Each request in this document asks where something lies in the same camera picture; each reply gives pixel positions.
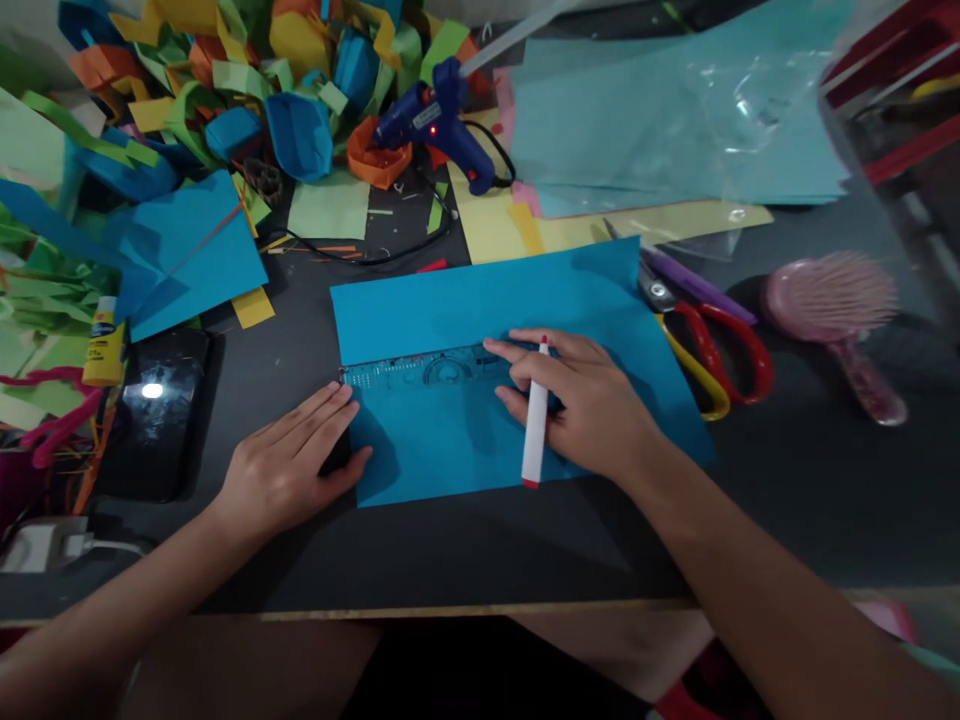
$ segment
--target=black desk surface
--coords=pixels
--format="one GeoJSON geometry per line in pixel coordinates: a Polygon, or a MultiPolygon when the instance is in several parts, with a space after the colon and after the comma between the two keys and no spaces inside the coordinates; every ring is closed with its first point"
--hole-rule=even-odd
{"type": "MultiPolygon", "coordinates": [[[[848,190],[832,205],[775,212],[773,225],[744,232],[733,262],[691,266],[749,306],[761,276],[798,257],[851,248],[879,258],[899,282],[904,314],[868,347],[903,391],[911,420],[898,429],[871,424],[826,351],[763,331],[776,367],[774,392],[710,426],[720,457],[711,474],[837,587],[956,584],[960,364],[932,329],[932,304],[872,188],[857,177],[848,190]]],[[[368,245],[398,248],[421,238],[429,212],[423,196],[401,202],[395,193],[374,191],[371,207],[395,212],[369,216],[368,245]]],[[[469,263],[459,226],[389,273],[413,272],[441,257],[454,266],[469,263]]],[[[223,334],[196,481],[167,505],[99,501],[94,527],[104,537],[169,537],[214,497],[240,440],[337,377],[329,288],[382,273],[309,262],[306,253],[265,258],[275,318],[246,331],[229,306],[204,318],[223,334]]],[[[275,540],[201,611],[403,614],[687,594],[643,517],[602,479],[363,510],[354,504],[352,495],[343,498],[275,540]]],[[[49,618],[130,562],[96,551],[51,575],[0,576],[0,621],[49,618]]]]}

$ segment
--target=smartphone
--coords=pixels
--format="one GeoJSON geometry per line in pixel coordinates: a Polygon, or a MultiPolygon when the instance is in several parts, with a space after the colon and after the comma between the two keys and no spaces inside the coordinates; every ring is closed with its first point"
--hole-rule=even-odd
{"type": "Polygon", "coordinates": [[[123,394],[94,492],[169,502],[186,484],[210,336],[178,328],[132,345],[123,394]]]}

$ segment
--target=hairbrush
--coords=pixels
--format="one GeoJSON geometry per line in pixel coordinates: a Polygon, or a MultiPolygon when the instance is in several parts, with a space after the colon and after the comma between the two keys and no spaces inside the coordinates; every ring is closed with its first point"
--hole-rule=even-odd
{"type": "Polygon", "coordinates": [[[888,426],[906,422],[906,403],[858,347],[861,333],[897,312],[896,284],[877,263],[848,251],[798,260],[767,278],[762,302],[784,335],[833,353],[871,418],[888,426]]]}

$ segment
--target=glue bottle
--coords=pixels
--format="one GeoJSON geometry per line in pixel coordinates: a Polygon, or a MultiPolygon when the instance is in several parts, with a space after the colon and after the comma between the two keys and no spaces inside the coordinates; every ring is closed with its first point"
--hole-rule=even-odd
{"type": "Polygon", "coordinates": [[[117,327],[113,313],[117,298],[103,295],[93,317],[87,362],[83,366],[83,384],[91,387],[114,387],[123,381],[123,333],[126,323],[117,327]]]}

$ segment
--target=wooden desk edge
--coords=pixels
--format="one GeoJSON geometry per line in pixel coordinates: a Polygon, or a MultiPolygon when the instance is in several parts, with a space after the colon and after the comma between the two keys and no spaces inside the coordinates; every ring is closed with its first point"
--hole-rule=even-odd
{"type": "MultiPolygon", "coordinates": [[[[960,594],[960,585],[923,588],[883,588],[841,591],[850,602],[893,600],[896,602],[930,602],[943,594],[960,594]]],[[[698,605],[692,597],[633,600],[598,600],[568,603],[517,603],[508,605],[453,605],[444,607],[374,608],[368,610],[305,610],[272,613],[236,613],[209,617],[250,617],[264,622],[298,622],[303,620],[382,620],[392,618],[462,617],[483,615],[521,615],[530,613],[562,613],[582,610],[623,610],[635,608],[649,612],[692,610],[698,605]]],[[[49,620],[2,620],[2,628],[40,627],[49,620]]]]}

